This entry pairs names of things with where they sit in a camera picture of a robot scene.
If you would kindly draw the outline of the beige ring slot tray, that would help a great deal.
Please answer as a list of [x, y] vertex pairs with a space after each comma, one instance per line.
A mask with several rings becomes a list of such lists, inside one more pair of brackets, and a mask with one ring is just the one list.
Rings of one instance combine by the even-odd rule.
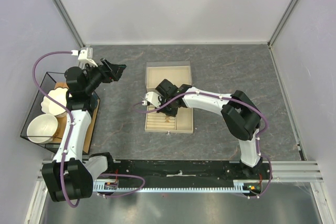
[[192, 134], [194, 131], [193, 109], [180, 108], [176, 117], [164, 113], [148, 113], [145, 117], [146, 132]]

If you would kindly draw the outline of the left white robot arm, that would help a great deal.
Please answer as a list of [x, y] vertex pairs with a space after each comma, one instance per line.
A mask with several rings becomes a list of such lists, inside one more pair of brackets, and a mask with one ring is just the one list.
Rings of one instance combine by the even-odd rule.
[[83, 146], [98, 100], [95, 90], [101, 83], [118, 81], [126, 65], [116, 65], [102, 58], [101, 64], [71, 67], [65, 72], [68, 91], [67, 123], [60, 147], [52, 162], [42, 167], [42, 176], [52, 201], [89, 198], [93, 182], [101, 175], [111, 178], [115, 165], [110, 153], [92, 154], [82, 161]]

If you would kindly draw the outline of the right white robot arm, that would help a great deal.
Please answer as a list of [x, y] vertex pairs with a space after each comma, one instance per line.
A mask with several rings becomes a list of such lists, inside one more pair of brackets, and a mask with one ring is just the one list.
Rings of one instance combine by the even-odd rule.
[[177, 87], [164, 79], [154, 92], [145, 95], [148, 103], [158, 112], [175, 117], [179, 108], [201, 109], [223, 117], [229, 132], [239, 140], [241, 174], [248, 179], [259, 173], [261, 154], [256, 137], [259, 133], [261, 114], [242, 91], [217, 94], [200, 90], [188, 84]]

